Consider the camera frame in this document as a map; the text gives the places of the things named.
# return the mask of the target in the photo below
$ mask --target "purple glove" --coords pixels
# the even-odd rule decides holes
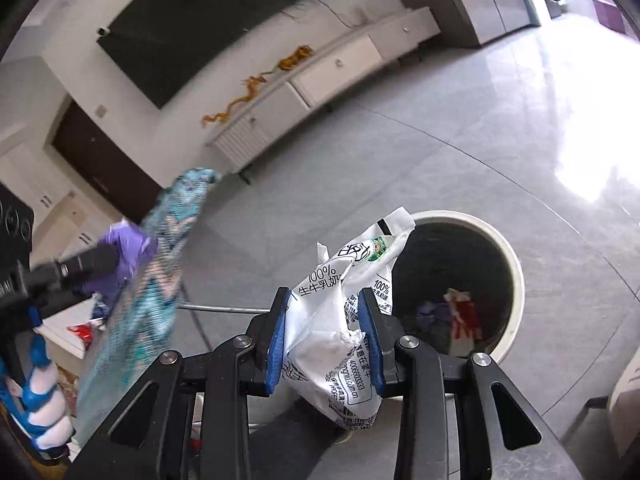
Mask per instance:
[[[84,283],[82,292],[99,292],[108,312],[98,313],[97,317],[108,317],[124,285],[135,277],[139,267],[145,267],[156,254],[158,240],[147,235],[137,225],[123,220],[111,225],[109,232],[103,235],[98,243],[115,245],[120,261],[114,273]]]

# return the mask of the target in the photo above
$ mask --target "tiled floor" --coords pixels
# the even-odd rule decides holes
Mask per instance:
[[[230,176],[213,190],[186,251],[193,301],[268,308],[314,266],[317,241],[335,251],[400,205],[473,214],[510,241],[526,280],[502,367],[563,437],[640,344],[639,81],[640,44],[578,16],[386,70],[285,136],[250,186]],[[248,322],[198,315],[213,344]],[[204,350],[184,312],[175,339]],[[314,478],[352,478],[356,460],[392,478],[392,403]],[[610,478],[603,412],[565,444],[585,478]]]

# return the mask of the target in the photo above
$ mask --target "trash can rim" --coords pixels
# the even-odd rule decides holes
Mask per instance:
[[[520,265],[520,261],[516,256],[515,251],[498,229],[473,215],[462,213],[460,211],[430,210],[413,213],[411,216],[414,219],[416,226],[435,222],[466,226],[487,238],[502,253],[511,275],[511,283],[513,285],[513,304],[504,333],[490,354],[494,361],[500,363],[513,345],[513,340],[515,339],[518,328],[520,327],[524,311],[524,275],[522,273],[522,266]]]

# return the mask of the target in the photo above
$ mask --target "dragon figurine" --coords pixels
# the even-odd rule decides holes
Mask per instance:
[[[277,69],[284,70],[285,72],[291,70],[298,63],[305,60],[307,57],[313,54],[314,50],[308,45],[300,45],[296,51],[291,54],[289,57],[285,57],[273,67],[273,70],[269,72],[260,72],[257,76],[249,76],[242,83],[246,86],[247,94],[234,99],[227,106],[224,112],[218,112],[215,115],[205,115],[201,118],[200,124],[204,128],[207,123],[215,123],[216,121],[220,121],[221,123],[226,123],[231,118],[231,108],[238,103],[248,103],[253,98],[258,95],[258,85],[262,83],[266,83],[265,79],[266,75],[271,75],[276,72]]]

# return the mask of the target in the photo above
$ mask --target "white trash can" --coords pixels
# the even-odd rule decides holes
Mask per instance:
[[[412,316],[425,303],[443,301],[447,289],[471,293],[482,327],[483,349],[500,362],[522,319],[524,277],[508,241],[494,227],[465,213],[424,211],[393,270],[393,314]]]

